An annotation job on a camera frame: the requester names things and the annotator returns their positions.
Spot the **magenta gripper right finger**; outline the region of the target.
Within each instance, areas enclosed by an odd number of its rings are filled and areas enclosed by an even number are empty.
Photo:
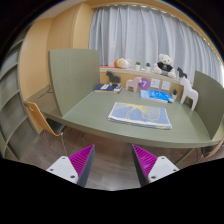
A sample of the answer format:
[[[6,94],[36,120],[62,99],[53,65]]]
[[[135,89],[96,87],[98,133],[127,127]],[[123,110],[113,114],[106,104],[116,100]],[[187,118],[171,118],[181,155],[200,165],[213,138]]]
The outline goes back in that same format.
[[[166,156],[156,157],[136,145],[132,145],[132,156],[141,187],[178,171]]]

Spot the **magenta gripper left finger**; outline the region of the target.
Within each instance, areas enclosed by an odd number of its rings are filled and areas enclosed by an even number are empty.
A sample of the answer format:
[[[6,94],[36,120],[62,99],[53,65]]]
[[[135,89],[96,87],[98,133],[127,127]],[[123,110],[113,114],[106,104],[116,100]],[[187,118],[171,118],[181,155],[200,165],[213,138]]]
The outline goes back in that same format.
[[[90,145],[70,157],[61,156],[47,171],[84,187],[88,180],[94,155],[95,145]]]

